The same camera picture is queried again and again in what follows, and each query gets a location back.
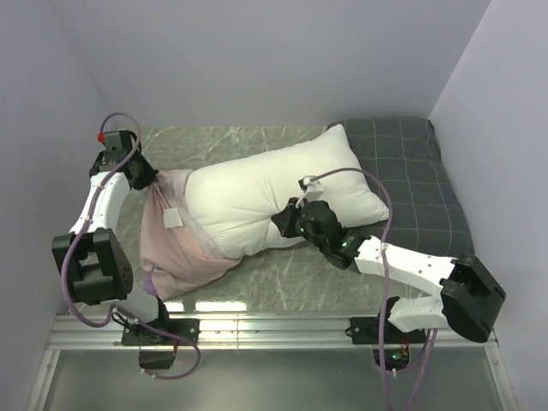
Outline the white pillow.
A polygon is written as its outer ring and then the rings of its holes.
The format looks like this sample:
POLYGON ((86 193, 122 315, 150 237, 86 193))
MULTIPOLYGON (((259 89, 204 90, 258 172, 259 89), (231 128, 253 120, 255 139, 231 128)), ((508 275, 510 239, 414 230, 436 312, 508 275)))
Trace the white pillow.
POLYGON ((307 176, 320 176, 320 198, 342 225, 386 220, 387 205, 359 170, 344 127, 336 125, 314 140, 198 169, 188 178, 185 198, 189 214, 220 253, 239 259, 300 242, 281 237, 271 217, 301 196, 299 181, 307 176))

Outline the pink princess print pillowcase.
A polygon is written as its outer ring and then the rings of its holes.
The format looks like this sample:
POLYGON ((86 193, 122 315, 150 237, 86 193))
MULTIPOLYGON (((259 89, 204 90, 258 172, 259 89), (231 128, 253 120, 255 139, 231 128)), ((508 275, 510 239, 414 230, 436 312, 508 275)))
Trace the pink princess print pillowcase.
POLYGON ((168 301, 207 285, 241 263, 223 255, 188 212, 190 170, 160 171, 148 187, 140 226, 144 290, 168 301))

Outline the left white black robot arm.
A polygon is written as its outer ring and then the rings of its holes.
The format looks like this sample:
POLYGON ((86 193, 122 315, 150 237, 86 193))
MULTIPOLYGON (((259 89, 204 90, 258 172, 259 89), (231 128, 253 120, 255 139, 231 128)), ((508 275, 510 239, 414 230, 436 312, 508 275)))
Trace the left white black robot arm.
POLYGON ((103 328, 115 321, 131 337, 162 344, 172 334, 169 314, 159 298, 134 287, 131 263, 115 233, 129 192, 150 186, 157 171, 143 157, 138 134, 100 131, 98 141, 104 149, 89 170, 84 208, 70 231, 51 244, 63 297, 85 325, 103 328))

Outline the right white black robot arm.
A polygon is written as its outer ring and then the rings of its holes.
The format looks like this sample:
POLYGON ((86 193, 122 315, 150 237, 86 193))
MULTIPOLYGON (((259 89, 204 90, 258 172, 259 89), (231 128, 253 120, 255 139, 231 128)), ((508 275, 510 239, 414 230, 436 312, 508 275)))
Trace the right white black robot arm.
POLYGON ((475 255, 458 258, 419 253, 345 228, 323 200, 292 198, 271 219, 281 237, 300 237, 341 270, 386 277, 424 292, 416 299, 391 297, 379 314, 377 331, 387 342, 425 329, 451 329, 486 342, 506 299, 502 286, 475 255))

